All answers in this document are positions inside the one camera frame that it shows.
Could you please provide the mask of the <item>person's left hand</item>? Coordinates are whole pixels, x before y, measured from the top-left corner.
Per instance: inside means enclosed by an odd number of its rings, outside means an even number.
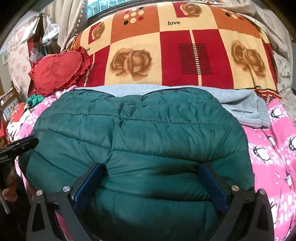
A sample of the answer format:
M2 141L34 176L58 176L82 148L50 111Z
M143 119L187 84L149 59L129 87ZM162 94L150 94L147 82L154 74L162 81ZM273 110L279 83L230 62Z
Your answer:
M2 191L2 195L4 199L8 202L15 202L18 199L18 195L16 193L18 187L16 183L17 176L18 175L14 169L12 169L7 175L6 189Z

